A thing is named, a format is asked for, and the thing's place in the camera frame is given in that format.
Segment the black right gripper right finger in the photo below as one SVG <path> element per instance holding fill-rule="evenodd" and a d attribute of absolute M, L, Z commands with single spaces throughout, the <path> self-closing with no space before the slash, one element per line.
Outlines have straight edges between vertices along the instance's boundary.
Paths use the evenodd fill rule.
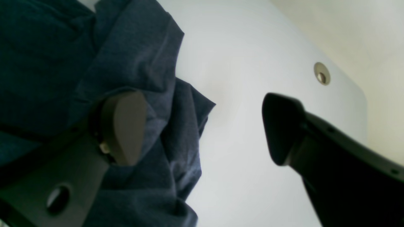
<path fill-rule="evenodd" d="M 262 104 L 272 160 L 301 177 L 323 227 L 402 227 L 404 169 L 306 112 L 292 97 Z"/>

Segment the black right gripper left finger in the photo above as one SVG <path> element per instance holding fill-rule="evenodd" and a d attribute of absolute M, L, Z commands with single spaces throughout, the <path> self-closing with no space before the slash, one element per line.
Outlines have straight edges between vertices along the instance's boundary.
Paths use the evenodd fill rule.
<path fill-rule="evenodd" d="M 87 117 L 1 165 L 1 223 L 81 227 L 110 166 L 141 157 L 147 102 L 128 91 L 97 102 Z"/>

